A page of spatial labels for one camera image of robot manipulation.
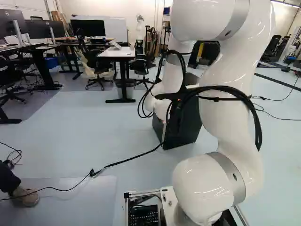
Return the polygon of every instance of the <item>black cable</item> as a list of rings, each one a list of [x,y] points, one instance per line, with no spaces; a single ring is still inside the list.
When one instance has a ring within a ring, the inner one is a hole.
[[[185,79],[185,75],[186,75],[186,63],[185,63],[185,60],[182,56],[181,53],[179,53],[178,51],[175,51],[175,50],[169,50],[166,52],[166,56],[170,55],[170,54],[175,54],[178,56],[179,58],[179,61],[180,61],[180,64],[181,64],[181,68],[182,68],[182,73],[183,73],[183,79]],[[161,73],[161,69],[162,69],[162,64],[163,64],[163,60],[164,60],[164,56],[162,55],[160,61],[159,61],[159,65],[158,65],[158,72],[157,72],[157,76],[156,76],[156,81],[155,83],[146,91],[146,93],[142,96],[141,100],[139,101],[138,103],[138,107],[137,107],[137,112],[138,112],[138,115],[140,118],[151,118],[154,113],[151,112],[149,114],[146,114],[145,113],[145,109],[144,109],[144,103],[145,103],[145,100],[146,100],[146,97],[151,93],[151,90],[154,88],[156,82],[159,80],[159,76],[160,76],[160,73]]]
[[[137,159],[139,157],[142,157],[144,155],[147,155],[147,154],[150,154],[156,150],[158,150],[162,145],[163,145],[164,142],[162,142],[161,144],[159,144],[157,147],[155,147],[154,149],[148,151],[148,152],[145,152],[145,153],[142,153],[140,155],[137,155],[135,157],[132,157],[132,158],[129,158],[129,159],[125,159],[125,160],[122,160],[122,161],[119,161],[119,162],[115,162],[115,163],[112,163],[110,165],[107,165],[105,167],[103,167],[100,171],[98,172],[94,172],[94,169],[91,169],[89,174],[87,174],[80,182],[78,182],[74,187],[70,188],[70,189],[67,189],[67,190],[63,190],[63,189],[58,189],[58,188],[55,188],[55,187],[44,187],[42,189],[39,189],[37,191],[34,191],[34,192],[31,192],[29,194],[26,194],[26,195],[22,195],[22,196],[16,196],[16,197],[11,197],[11,198],[6,198],[6,199],[0,199],[0,201],[5,201],[5,200],[12,200],[12,199],[17,199],[17,198],[23,198],[25,196],[28,196],[28,195],[31,195],[33,193],[37,193],[39,191],[42,191],[42,190],[45,190],[45,189],[53,189],[53,190],[56,190],[56,191],[59,191],[59,192],[68,192],[68,191],[71,191],[73,190],[74,188],[76,188],[77,186],[79,186],[88,176],[90,177],[95,177],[97,174],[101,173],[103,170],[105,170],[106,168],[109,168],[109,167],[112,167],[112,166],[116,166],[116,165],[120,165],[122,163],[125,163],[127,161],[131,161],[133,159]]]
[[[262,108],[262,109],[256,109],[257,111],[264,112],[264,113],[268,114],[269,116],[273,117],[274,119],[279,119],[279,120],[284,120],[284,121],[301,121],[301,119],[282,119],[282,118],[278,118],[278,117],[266,112],[262,106],[260,106],[258,104],[255,104],[255,103],[253,103],[253,104],[260,107],[260,108]]]
[[[3,142],[0,142],[0,144],[5,145],[6,147],[9,147],[9,148],[11,148],[11,149],[13,149],[13,150],[15,150],[15,151],[17,150],[17,149],[15,149],[15,148],[13,148],[13,147],[11,147],[11,146],[9,146],[9,145],[3,143]]]
[[[39,190],[37,190],[37,191],[31,192],[31,193],[29,193],[29,194],[25,194],[25,195],[21,195],[21,196],[13,196],[13,197],[11,197],[11,198],[6,198],[6,199],[0,199],[0,201],[23,198],[23,197],[26,197],[26,196],[31,195],[31,194],[33,194],[33,193],[40,192],[40,191],[45,190],[45,189],[53,189],[53,190],[56,190],[56,191],[59,191],[59,192],[68,192],[68,191],[71,191],[71,190],[73,190],[74,188],[76,188],[78,185],[80,185],[80,184],[81,184],[81,183],[82,183],[89,175],[90,175],[90,173],[87,174],[87,175],[86,175],[80,182],[78,182],[74,187],[72,187],[72,188],[70,188],[70,189],[68,189],[68,190],[58,189],[58,188],[55,188],[55,187],[44,187],[44,188],[39,189]]]
[[[116,166],[116,165],[120,165],[120,164],[125,163],[125,162],[127,162],[127,161],[131,161],[131,160],[133,160],[133,159],[137,159],[137,158],[142,157],[142,156],[144,156],[144,155],[150,154],[150,153],[152,153],[152,152],[158,150],[163,144],[164,144],[164,142],[162,142],[161,144],[159,144],[159,145],[158,145],[157,147],[155,147],[154,149],[152,149],[152,150],[150,150],[150,151],[148,151],[148,152],[145,152],[145,153],[136,155],[136,156],[134,156],[134,157],[132,157],[132,158],[125,159],[125,160],[122,160],[122,161],[118,161],[118,162],[109,164],[109,165],[103,167],[101,170],[99,170],[99,171],[97,171],[97,172],[95,172],[94,169],[91,169],[89,175],[90,175],[91,177],[95,177],[97,174],[101,173],[101,172],[104,171],[106,168],[109,168],[109,167],[112,167],[112,166]]]
[[[0,144],[5,145],[6,147],[9,147],[10,149],[13,149],[13,151],[7,156],[6,160],[12,162],[14,165],[17,165],[20,162],[20,160],[22,159],[22,151],[18,150],[18,149],[15,149],[15,148],[13,148],[13,147],[11,147],[11,146],[3,143],[3,142],[0,142]],[[17,152],[18,155],[13,159],[9,159],[11,157],[11,155],[14,154],[15,152]]]
[[[299,79],[299,76],[297,77],[297,80],[296,80],[296,82],[293,85],[294,87],[296,86],[298,79]],[[293,92],[293,90],[294,89],[292,88],[292,90],[289,92],[289,94],[285,98],[283,98],[281,100],[274,100],[274,99],[269,99],[269,98],[259,97],[259,96],[253,96],[252,98],[253,99],[262,99],[262,100],[270,100],[270,101],[284,101],[284,100],[286,100],[291,95],[291,93]]]
[[[233,87],[229,87],[229,86],[199,87],[199,88],[196,88],[195,90],[192,90],[191,92],[189,92],[183,98],[180,106],[178,106],[178,107],[181,110],[183,110],[183,108],[185,107],[185,105],[187,104],[187,102],[191,98],[193,98],[194,96],[198,95],[199,93],[202,93],[202,92],[205,92],[205,91],[209,91],[209,90],[218,90],[218,91],[222,91],[222,92],[226,92],[226,93],[232,94],[236,98],[238,98],[240,101],[242,101],[249,108],[249,110],[253,114],[253,118],[254,118],[255,144],[256,144],[256,147],[257,147],[257,149],[259,151],[260,148],[261,148],[261,145],[262,145],[262,129],[261,129],[260,121],[259,121],[256,109],[255,109],[253,103],[251,102],[251,100],[249,99],[249,97],[246,94],[244,94],[243,92],[241,92],[240,90],[238,90],[236,88],[233,88]]]

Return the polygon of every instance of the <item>standing desk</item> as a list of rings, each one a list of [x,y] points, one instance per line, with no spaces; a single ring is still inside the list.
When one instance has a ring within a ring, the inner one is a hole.
[[[135,59],[135,49],[131,50],[130,47],[122,47],[121,50],[105,50],[97,56],[99,60],[108,60],[119,62],[120,76],[122,86],[122,98],[115,100],[106,100],[106,103],[134,103],[136,100],[127,98],[127,81],[128,77],[128,62]]]

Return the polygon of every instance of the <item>cable on floor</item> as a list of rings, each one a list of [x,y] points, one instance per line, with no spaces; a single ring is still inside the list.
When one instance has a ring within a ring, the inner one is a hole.
[[[296,82],[294,83],[294,87],[296,86],[296,84],[297,84],[297,82],[298,82],[298,80],[299,80],[299,76],[297,75],[297,80],[296,80]],[[293,92],[293,88],[292,88],[292,90],[289,92],[289,94],[285,97],[285,98],[283,98],[283,99],[281,99],[281,100],[274,100],[274,99],[269,99],[269,98],[265,98],[265,97],[259,97],[259,96],[252,96],[252,98],[253,99],[262,99],[262,100],[270,100],[270,101],[284,101],[284,100],[286,100],[286,99],[288,99],[288,97],[291,95],[291,93]]]
[[[258,104],[255,104],[255,103],[253,103],[253,104],[261,108],[261,109],[256,108],[257,111],[264,112],[264,113],[268,114],[269,116],[273,117],[274,119],[279,119],[279,120],[284,120],[284,121],[301,121],[301,119],[282,119],[282,118],[278,118],[278,117],[266,112],[262,106],[260,106]]]
[[[21,151],[21,150],[18,150],[18,149],[15,149],[15,148],[13,148],[13,147],[11,147],[11,146],[9,146],[9,145],[3,143],[3,142],[0,142],[0,144],[5,145],[6,147],[9,147],[10,149],[13,150],[13,151],[7,156],[6,160],[12,162],[14,165],[17,165],[17,164],[20,162],[20,160],[22,159],[22,151]],[[13,154],[15,154],[15,153],[18,153],[18,155],[17,155],[16,157],[14,157],[13,159],[10,159],[10,157],[11,157]]]
[[[133,160],[133,159],[137,159],[137,158],[142,157],[142,156],[144,156],[144,155],[150,154],[150,153],[152,153],[152,152],[158,150],[158,149],[163,145],[163,143],[159,144],[157,147],[155,147],[154,149],[152,149],[152,150],[150,150],[150,151],[148,151],[148,152],[142,153],[142,154],[140,154],[140,155],[137,155],[137,156],[132,157],[132,158],[129,158],[129,159],[125,159],[125,160],[122,160],[122,161],[118,161],[118,162],[109,164],[109,165],[103,167],[101,170],[99,170],[99,171],[97,171],[97,172],[95,172],[94,169],[91,169],[90,172],[89,172],[89,173],[88,173],[88,174],[87,174],[80,182],[78,182],[74,187],[72,187],[72,188],[70,188],[70,189],[63,190],[63,189],[58,189],[58,188],[55,188],[55,187],[44,187],[44,188],[42,188],[42,189],[39,189],[39,190],[37,190],[37,191],[31,192],[31,193],[26,194],[26,195],[16,196],[16,197],[11,197],[11,198],[6,198],[6,199],[0,199],[0,201],[23,198],[23,197],[25,197],[25,196],[31,195],[31,194],[33,194],[33,193],[37,193],[37,192],[42,191],[42,190],[45,190],[45,189],[52,189],[52,190],[56,190],[56,191],[59,191],[59,192],[68,192],[68,191],[71,191],[71,190],[73,190],[74,188],[78,187],[78,186],[79,186],[79,185],[80,185],[87,177],[89,177],[89,176],[90,176],[90,177],[95,177],[95,176],[97,176],[99,173],[103,172],[105,169],[107,169],[107,168],[109,168],[109,167],[116,166],[116,165],[120,165],[120,164],[125,163],[125,162],[127,162],[127,161],[131,161],[131,160]]]

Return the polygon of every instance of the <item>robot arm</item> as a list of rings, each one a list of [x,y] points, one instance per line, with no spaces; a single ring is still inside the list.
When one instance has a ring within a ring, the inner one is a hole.
[[[199,80],[200,86],[230,86],[250,95],[255,68],[273,35],[275,16],[270,0],[174,0],[171,27],[168,49],[182,54],[192,51],[191,40],[220,41],[221,52]],[[189,57],[184,55],[186,63]],[[162,82],[146,97],[146,108],[165,120],[170,100],[154,96],[178,92],[182,80],[181,66],[171,54]],[[216,90],[202,96],[233,98]],[[262,188],[263,165],[242,102],[201,99],[200,116],[206,130],[218,139],[217,151],[180,162],[173,186],[179,208],[197,225],[207,226]]]

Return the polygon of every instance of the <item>metal frame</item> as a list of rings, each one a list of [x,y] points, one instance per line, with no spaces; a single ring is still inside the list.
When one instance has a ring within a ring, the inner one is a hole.
[[[145,192],[136,192],[136,191],[125,192],[124,193],[125,218],[126,218],[126,224],[125,225],[128,226],[128,213],[129,213],[129,204],[131,202],[131,199],[142,199],[142,201],[138,203],[138,204],[140,204],[140,203],[145,202],[145,201],[147,201],[147,200],[149,200],[149,199],[151,199],[151,198],[153,198],[155,196],[158,197],[159,199],[161,199],[161,194],[160,194],[160,190],[159,189],[145,191]],[[158,218],[159,218],[159,220],[161,218],[160,207],[159,206],[158,206]]]
[[[129,204],[131,200],[136,200],[137,205],[145,202],[153,197],[158,197],[160,199],[160,202],[162,203],[162,197],[164,195],[161,194],[161,190],[164,191],[164,188],[162,189],[155,189],[155,190],[149,190],[149,191],[144,191],[144,192],[137,192],[137,191],[131,191],[131,192],[125,192],[124,193],[124,201],[125,201],[125,218],[126,218],[126,226],[128,226],[128,213],[129,213]],[[250,226],[249,223],[247,222],[247,219],[245,218],[244,214],[242,213],[241,209],[238,206],[233,206],[235,212],[237,213],[239,219],[241,220],[242,224],[244,226]]]

